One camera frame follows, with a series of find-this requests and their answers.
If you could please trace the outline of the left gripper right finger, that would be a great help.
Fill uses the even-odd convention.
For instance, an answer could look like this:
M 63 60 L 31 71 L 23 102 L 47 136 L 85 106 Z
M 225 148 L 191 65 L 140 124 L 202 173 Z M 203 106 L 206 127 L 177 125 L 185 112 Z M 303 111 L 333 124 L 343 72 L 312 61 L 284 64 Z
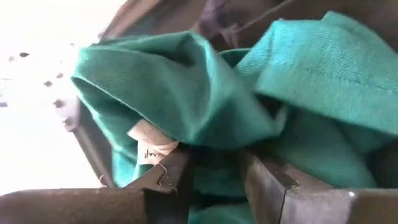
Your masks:
M 353 196 L 273 158 L 242 154 L 241 177 L 256 223 L 347 223 Z

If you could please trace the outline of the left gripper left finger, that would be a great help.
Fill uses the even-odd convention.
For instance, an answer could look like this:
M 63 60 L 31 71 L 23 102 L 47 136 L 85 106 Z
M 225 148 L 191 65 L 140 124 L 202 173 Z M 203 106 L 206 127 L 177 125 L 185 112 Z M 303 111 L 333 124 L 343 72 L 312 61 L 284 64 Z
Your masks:
M 134 199 L 139 223 L 186 223 L 193 191 L 192 150 L 177 148 L 125 187 Z

